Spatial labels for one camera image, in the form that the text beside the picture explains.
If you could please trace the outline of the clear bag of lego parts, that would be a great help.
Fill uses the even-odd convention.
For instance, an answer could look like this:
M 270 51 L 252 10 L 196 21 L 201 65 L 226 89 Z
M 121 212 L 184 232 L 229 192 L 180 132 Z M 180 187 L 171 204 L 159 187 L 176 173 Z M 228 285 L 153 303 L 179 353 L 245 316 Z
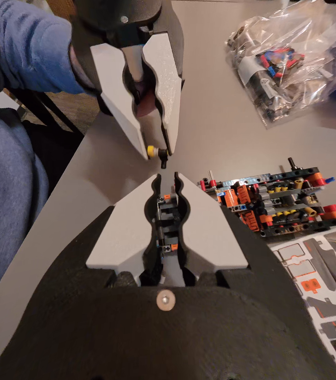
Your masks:
M 227 47 L 265 127 L 293 120 L 336 88 L 336 5 L 299 1 L 249 18 Z

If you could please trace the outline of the black and orange lego chassis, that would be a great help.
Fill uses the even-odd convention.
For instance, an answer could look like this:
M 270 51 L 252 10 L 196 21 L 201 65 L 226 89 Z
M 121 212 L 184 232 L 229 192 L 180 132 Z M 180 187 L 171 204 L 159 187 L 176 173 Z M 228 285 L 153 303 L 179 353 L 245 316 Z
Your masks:
M 265 240 L 336 227 L 336 203 L 323 205 L 318 199 L 318 193 L 335 178 L 325 178 L 317 167 L 304 169 L 292 158 L 288 161 L 290 171 L 228 181 L 216 181 L 209 170 L 196 185 Z

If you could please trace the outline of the grey and black lego subassembly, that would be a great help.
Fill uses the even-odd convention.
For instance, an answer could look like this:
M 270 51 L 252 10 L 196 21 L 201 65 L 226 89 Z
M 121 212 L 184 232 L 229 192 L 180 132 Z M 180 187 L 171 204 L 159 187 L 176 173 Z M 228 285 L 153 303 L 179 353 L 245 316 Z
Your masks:
M 177 252 L 180 222 L 177 195 L 170 193 L 158 198 L 155 227 L 157 234 L 156 246 L 161 258 Z

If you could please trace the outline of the person's left forearm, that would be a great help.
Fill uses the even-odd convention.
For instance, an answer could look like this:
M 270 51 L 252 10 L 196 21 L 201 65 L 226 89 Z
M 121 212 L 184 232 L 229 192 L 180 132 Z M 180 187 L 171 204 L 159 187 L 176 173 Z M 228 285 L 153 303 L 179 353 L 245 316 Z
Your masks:
M 70 61 L 71 24 L 34 5 L 0 1 L 0 92 L 85 92 Z

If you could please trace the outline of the lego sticker sheet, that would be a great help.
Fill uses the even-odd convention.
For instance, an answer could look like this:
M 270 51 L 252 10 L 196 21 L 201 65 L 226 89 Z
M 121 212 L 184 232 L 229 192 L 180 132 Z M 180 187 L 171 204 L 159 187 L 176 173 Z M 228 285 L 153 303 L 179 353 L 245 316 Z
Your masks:
M 319 338 L 336 363 L 336 228 L 270 249 L 292 278 Z

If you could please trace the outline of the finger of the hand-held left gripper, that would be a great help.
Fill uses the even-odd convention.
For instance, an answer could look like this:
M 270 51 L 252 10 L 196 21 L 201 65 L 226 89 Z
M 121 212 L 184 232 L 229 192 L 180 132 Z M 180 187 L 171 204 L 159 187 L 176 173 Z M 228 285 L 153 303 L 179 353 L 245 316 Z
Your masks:
M 141 126 L 134 112 L 134 97 L 124 82 L 127 65 L 122 50 L 103 43 L 91 46 L 90 51 L 102 91 L 102 100 L 132 146 L 148 160 Z
M 175 64 L 167 33 L 152 35 L 142 48 L 142 62 L 155 78 L 155 98 L 161 108 L 161 123 L 169 155 L 175 152 L 179 132 L 182 80 Z

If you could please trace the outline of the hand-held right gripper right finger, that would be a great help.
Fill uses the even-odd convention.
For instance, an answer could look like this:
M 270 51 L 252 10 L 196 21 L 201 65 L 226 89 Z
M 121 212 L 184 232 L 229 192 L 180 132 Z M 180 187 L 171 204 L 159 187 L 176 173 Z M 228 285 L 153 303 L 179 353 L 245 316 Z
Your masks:
M 247 269 L 221 206 L 182 173 L 175 173 L 174 184 L 180 225 L 173 285 L 192 286 L 203 273 Z

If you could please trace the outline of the person's left hand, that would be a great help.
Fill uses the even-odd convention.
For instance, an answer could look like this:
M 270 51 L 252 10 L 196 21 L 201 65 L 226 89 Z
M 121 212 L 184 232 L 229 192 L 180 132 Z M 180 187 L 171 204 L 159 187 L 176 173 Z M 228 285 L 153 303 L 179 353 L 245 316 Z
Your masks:
M 142 118 L 156 109 L 155 83 L 142 80 L 135 83 L 138 94 L 136 102 L 136 117 Z

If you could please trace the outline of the small yellow and black lego piece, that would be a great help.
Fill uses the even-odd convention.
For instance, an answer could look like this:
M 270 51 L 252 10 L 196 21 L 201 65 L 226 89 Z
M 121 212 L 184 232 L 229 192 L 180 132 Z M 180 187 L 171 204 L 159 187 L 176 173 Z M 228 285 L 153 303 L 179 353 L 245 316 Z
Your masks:
M 156 158 L 158 157 L 161 161 L 161 169 L 166 169 L 166 165 L 169 159 L 169 150 L 156 148 L 152 145 L 147 147 L 147 156 L 148 158 Z

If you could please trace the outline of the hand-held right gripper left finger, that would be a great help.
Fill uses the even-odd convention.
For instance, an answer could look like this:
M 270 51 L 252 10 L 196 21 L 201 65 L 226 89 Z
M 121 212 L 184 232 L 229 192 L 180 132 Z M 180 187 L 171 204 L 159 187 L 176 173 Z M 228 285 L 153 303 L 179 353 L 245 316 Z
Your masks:
M 107 269 L 118 275 L 128 272 L 138 286 L 145 271 L 143 255 L 152 240 L 152 225 L 145 207 L 160 192 L 161 175 L 155 174 L 118 201 L 87 261 L 89 269 Z

